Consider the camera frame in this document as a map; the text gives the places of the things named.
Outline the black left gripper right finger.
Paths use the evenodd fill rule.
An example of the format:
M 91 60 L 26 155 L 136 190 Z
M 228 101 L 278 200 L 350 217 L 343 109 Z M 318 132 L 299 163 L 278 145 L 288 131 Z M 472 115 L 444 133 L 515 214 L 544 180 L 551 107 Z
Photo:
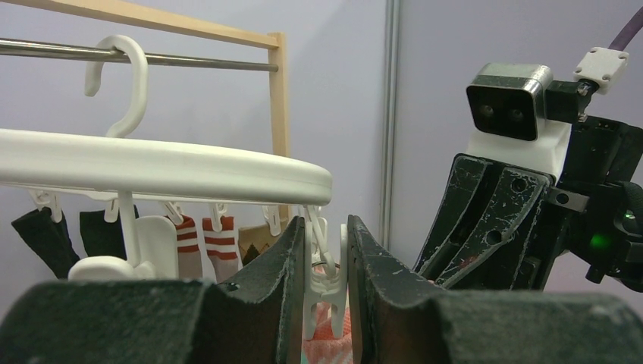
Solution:
M 357 363 L 640 363 L 641 319 L 606 294 L 444 290 L 347 219 Z

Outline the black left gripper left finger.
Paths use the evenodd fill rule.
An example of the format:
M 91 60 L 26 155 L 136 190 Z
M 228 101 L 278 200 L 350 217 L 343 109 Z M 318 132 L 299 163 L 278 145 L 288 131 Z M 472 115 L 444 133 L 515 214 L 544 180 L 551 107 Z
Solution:
M 305 223 L 225 282 L 51 281 L 1 325 L 3 363 L 298 363 Z

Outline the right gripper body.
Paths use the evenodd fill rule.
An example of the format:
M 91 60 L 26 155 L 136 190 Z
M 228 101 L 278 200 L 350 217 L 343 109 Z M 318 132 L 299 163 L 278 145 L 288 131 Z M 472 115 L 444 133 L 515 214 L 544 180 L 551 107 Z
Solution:
M 571 252 L 588 263 L 587 280 L 642 290 L 642 188 L 632 182 L 641 157 L 640 127 L 594 116 L 572 127 L 517 289 L 543 290 L 554 260 Z

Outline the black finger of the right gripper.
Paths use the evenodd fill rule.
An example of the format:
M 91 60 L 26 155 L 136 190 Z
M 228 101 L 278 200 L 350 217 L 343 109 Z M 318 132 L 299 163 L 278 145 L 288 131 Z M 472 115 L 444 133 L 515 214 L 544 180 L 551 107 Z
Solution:
M 487 262 L 508 243 L 550 182 L 550 175 L 505 167 L 472 232 L 434 282 L 453 288 Z
M 467 211 L 490 162 L 471 155 L 453 159 L 438 213 L 417 258 L 415 272 L 424 274 L 424 265 L 440 249 Z

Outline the white plastic clip hanger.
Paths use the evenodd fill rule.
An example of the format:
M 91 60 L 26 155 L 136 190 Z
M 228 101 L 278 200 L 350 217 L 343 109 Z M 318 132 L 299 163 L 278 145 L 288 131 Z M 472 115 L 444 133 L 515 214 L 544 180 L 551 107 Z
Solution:
M 329 171 L 307 162 L 217 146 L 133 140 L 146 111 L 148 61 L 127 36 L 103 39 L 103 49 L 123 52 L 132 65 L 130 107 L 104 136 L 29 130 L 1 131 L 1 182 L 45 192 L 96 191 L 118 200 L 126 256 L 95 256 L 72 265 L 72 281 L 171 279 L 178 276 L 177 236 L 169 219 L 137 218 L 135 198 L 163 202 L 249 202 L 300 205 L 306 210 L 306 257 L 318 257 L 324 273 L 308 262 L 304 305 L 333 303 L 334 333 L 343 330 L 347 271 L 328 250 L 318 207 L 331 200 Z

